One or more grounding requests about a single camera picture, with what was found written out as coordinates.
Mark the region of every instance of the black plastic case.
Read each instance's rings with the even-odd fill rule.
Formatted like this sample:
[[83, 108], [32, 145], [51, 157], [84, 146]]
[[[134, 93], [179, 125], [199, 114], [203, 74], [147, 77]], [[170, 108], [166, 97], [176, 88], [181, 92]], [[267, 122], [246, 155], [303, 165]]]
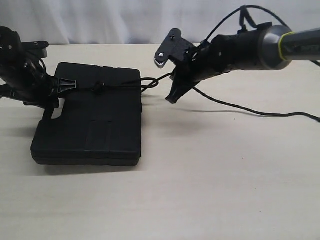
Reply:
[[[62, 62], [55, 76], [76, 80], [80, 91], [66, 96], [59, 118], [52, 119], [54, 110], [45, 109], [31, 145], [33, 159], [41, 165], [137, 165], [141, 156], [140, 72]], [[88, 89], [97, 82], [133, 87], [94, 94]]]

